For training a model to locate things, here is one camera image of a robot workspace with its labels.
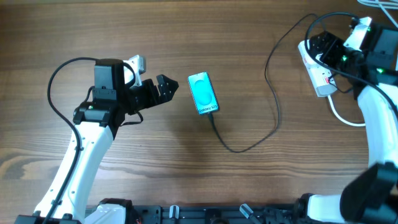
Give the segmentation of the white power strip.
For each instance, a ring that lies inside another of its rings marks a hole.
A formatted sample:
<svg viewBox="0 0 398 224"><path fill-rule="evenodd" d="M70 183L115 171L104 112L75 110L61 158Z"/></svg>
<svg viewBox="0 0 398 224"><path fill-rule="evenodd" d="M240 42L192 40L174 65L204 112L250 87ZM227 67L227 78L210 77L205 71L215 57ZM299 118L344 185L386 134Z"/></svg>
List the white power strip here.
<svg viewBox="0 0 398 224"><path fill-rule="evenodd" d="M320 66L311 59L305 50L305 41L301 41L298 45L298 50L303 60L303 64L307 69L308 75L311 79L315 93L318 97L327 97L332 95L337 88L335 87L334 79L328 79L331 76L331 71Z"/></svg>

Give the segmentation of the teal screen Galaxy smartphone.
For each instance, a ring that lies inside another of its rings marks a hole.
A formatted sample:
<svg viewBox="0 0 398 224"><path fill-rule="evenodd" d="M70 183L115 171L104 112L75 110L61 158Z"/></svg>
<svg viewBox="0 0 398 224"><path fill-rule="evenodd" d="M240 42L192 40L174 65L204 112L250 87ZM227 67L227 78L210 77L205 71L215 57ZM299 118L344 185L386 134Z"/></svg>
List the teal screen Galaxy smartphone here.
<svg viewBox="0 0 398 224"><path fill-rule="evenodd" d="M207 72L190 75L187 80L199 115L219 110L220 107Z"/></svg>

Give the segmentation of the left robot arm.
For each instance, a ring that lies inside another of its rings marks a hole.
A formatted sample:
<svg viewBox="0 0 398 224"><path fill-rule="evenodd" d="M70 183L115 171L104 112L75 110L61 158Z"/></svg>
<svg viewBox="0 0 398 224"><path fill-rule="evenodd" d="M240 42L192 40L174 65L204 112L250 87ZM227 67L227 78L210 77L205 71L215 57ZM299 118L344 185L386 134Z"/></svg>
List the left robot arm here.
<svg viewBox="0 0 398 224"><path fill-rule="evenodd" d="M136 85L139 74L125 78L127 61L95 59L95 84L67 121L72 129L69 147L57 174L31 215L18 215L16 223L141 223L142 218L131 200L106 198L96 210L86 214L90 194L99 165L111 147L118 129L127 125L126 115L170 101L178 82L158 75L158 85L151 79Z"/></svg>

